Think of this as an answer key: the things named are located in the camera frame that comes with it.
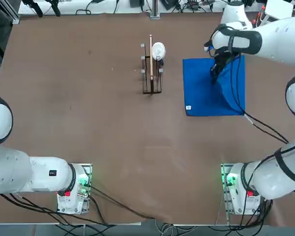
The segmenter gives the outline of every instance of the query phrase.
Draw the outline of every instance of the blue towel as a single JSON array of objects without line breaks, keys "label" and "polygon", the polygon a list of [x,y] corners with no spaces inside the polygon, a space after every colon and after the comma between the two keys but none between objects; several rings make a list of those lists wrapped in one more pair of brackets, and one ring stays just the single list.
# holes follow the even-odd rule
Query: blue towel
[{"label": "blue towel", "polygon": [[210,76],[210,68],[214,59],[184,59],[183,60],[183,84],[185,96],[185,109],[188,116],[242,116],[243,112],[238,107],[237,87],[239,92],[239,104],[245,110],[245,70],[244,56],[241,56],[237,85],[237,67],[239,59],[233,62],[231,91],[230,69],[227,64],[220,73],[217,82],[213,85]]}]

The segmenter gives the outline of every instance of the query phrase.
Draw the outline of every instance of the red button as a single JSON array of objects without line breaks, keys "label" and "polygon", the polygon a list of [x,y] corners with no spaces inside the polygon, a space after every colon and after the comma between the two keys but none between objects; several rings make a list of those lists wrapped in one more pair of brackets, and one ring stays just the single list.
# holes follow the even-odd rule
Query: red button
[{"label": "red button", "polygon": [[246,194],[247,194],[248,197],[253,196],[253,192],[252,191],[247,191]]}]

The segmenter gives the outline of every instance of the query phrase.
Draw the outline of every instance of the wooden stick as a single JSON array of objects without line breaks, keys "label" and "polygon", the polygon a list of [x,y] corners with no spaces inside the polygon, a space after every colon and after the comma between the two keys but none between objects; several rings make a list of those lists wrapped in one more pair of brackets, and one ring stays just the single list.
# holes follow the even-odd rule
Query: wooden stick
[{"label": "wooden stick", "polygon": [[153,51],[152,51],[152,47],[153,47],[153,37],[150,34],[149,35],[149,61],[150,61],[150,69],[151,69],[151,80],[154,79],[154,76],[153,76]]}]

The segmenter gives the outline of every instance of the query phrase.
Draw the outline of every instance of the brown tabletop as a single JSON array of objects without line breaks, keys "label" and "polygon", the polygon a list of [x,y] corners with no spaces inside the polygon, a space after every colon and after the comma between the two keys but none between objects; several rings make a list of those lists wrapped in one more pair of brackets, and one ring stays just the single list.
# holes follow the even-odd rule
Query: brown tabletop
[{"label": "brown tabletop", "polygon": [[[254,161],[281,144],[243,117],[187,117],[182,59],[201,58],[220,14],[25,18],[14,26],[0,73],[0,96],[14,113],[5,146],[28,155],[93,163],[93,184],[146,215],[176,224],[214,224],[221,163]],[[163,92],[141,94],[141,43],[166,46]],[[295,138],[285,104],[295,68],[246,57],[246,109]],[[55,208],[54,193],[33,193]],[[108,222],[138,222],[100,199]],[[99,220],[94,207],[84,217]],[[0,197],[0,223],[54,220]],[[226,224],[222,204],[219,224]],[[295,226],[295,194],[274,200],[269,224]]]}]

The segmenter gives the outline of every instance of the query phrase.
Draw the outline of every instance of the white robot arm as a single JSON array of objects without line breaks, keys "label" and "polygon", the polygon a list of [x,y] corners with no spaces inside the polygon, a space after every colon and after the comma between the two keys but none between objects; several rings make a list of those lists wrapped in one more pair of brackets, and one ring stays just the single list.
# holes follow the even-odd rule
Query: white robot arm
[{"label": "white robot arm", "polygon": [[[221,24],[204,44],[205,51],[210,48],[215,49],[212,76],[218,76],[230,58],[240,53],[295,66],[295,17],[252,28],[243,3],[232,2],[226,6]],[[285,97],[295,115],[295,76],[287,83]],[[253,214],[260,196],[271,200],[295,190],[295,140],[261,165],[260,162],[237,163],[225,179],[235,214],[242,214],[244,208],[245,214]]]},{"label": "white robot arm", "polygon": [[[0,144],[10,135],[13,115],[0,98]],[[68,164],[57,157],[29,157],[26,153],[0,146],[0,194],[57,192],[58,211],[66,214],[88,212],[90,164]]]}]

